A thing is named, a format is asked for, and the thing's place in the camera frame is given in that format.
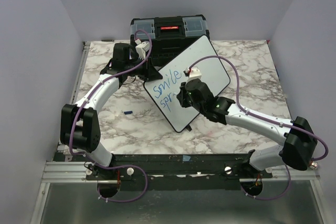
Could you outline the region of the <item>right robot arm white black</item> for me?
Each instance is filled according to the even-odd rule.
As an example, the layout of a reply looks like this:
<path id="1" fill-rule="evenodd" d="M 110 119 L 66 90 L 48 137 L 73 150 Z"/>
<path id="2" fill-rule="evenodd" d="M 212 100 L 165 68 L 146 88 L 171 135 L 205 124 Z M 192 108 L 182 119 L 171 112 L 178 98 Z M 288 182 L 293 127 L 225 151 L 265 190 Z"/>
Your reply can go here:
<path id="1" fill-rule="evenodd" d="M 177 99 L 181 107 L 193 107 L 211 122 L 242 127 L 276 142 L 275 146 L 249 151 L 248 159 L 241 165 L 246 177 L 255 177 L 261 170 L 279 165 L 307 170 L 312 162 L 317 139 L 305 118 L 276 119 L 252 112 L 232 99 L 214 96 L 200 79 L 181 83 Z"/>

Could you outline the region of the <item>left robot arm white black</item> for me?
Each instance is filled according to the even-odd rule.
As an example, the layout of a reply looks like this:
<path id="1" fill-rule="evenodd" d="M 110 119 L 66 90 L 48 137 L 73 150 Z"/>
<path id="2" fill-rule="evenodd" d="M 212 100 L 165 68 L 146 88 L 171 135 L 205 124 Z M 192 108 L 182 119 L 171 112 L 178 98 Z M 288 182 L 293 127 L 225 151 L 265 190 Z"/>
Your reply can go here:
<path id="1" fill-rule="evenodd" d="M 144 80 L 159 80 L 162 75 L 150 62 L 152 43 L 136 40 L 136 45 L 117 43 L 113 56 L 100 71 L 99 78 L 88 93 L 75 104 L 61 109 L 60 141 L 72 155 L 82 155 L 96 163 L 104 179 L 116 175 L 113 154 L 100 142 L 98 114 L 129 76 Z"/>

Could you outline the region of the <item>white whiteboard with black rim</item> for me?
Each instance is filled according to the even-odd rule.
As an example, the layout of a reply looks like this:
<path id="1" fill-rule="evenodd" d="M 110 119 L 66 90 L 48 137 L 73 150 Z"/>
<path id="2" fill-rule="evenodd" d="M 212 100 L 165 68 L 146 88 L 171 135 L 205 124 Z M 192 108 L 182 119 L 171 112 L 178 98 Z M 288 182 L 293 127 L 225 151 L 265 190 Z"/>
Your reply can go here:
<path id="1" fill-rule="evenodd" d="M 230 77 L 207 36 L 203 35 L 159 70 L 161 80 L 145 91 L 176 132 L 199 115 L 224 122 L 227 103 L 219 98 Z"/>

